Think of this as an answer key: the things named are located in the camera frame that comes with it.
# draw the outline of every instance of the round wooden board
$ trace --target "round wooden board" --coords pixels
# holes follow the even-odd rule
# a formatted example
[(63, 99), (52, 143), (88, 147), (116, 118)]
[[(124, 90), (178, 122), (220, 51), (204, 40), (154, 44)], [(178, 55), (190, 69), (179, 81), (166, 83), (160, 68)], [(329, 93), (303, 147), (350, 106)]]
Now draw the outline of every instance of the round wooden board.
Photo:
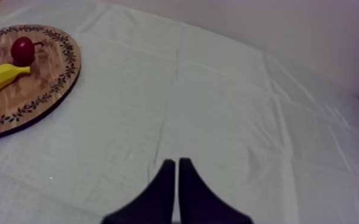
[(0, 30), (0, 64), (12, 64), (14, 41), (27, 36), (35, 46), (30, 74), (21, 74), (0, 90), (0, 136), (31, 125), (55, 108), (70, 92), (81, 69), (81, 54), (74, 39), (50, 26), (19, 25)]

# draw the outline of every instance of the apple stem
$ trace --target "apple stem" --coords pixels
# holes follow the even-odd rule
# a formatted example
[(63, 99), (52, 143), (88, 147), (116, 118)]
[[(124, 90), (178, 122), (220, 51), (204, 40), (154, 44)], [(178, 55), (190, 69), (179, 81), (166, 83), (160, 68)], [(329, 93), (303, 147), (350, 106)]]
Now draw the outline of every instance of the apple stem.
[(33, 45), (36, 46), (36, 45), (42, 45), (42, 47), (44, 47), (45, 45), (42, 43), (42, 42), (37, 42), (37, 43), (34, 43)]

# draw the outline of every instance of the white tablecloth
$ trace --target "white tablecloth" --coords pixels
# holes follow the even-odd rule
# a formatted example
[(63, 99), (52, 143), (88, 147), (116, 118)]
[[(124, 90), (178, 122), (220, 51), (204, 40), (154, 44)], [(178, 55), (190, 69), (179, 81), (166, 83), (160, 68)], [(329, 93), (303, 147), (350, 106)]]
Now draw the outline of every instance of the white tablecloth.
[(0, 28), (15, 24), (71, 34), (82, 71), (54, 112), (0, 139), (0, 224), (98, 223), (180, 157), (256, 224), (359, 223), (354, 97), (106, 1), (1, 1)]

